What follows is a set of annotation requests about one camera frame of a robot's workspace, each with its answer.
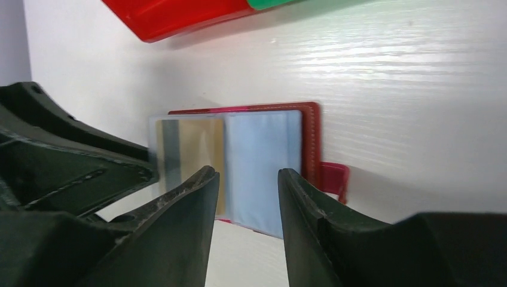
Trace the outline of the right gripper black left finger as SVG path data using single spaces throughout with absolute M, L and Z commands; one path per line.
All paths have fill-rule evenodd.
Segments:
M 202 167 L 109 222 L 2 212 L 1 285 L 204 286 L 219 180 Z

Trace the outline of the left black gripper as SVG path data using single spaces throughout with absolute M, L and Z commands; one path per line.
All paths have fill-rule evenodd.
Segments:
M 1 210 L 85 217 L 157 181 L 144 146 L 76 120 L 35 82 L 1 87 Z

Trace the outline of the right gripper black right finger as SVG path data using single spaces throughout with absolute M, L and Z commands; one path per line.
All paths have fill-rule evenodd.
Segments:
M 357 212 L 293 169 L 278 173 L 291 286 L 505 286 L 506 215 Z

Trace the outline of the red leather card holder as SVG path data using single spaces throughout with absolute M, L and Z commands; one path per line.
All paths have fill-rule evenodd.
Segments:
M 329 197 L 345 199 L 348 169 L 322 161 L 316 102 L 172 111 L 149 119 L 149 140 L 151 120 L 168 116 L 224 121 L 226 214 L 215 216 L 219 221 L 282 237 L 277 174 L 284 168 L 294 169 Z

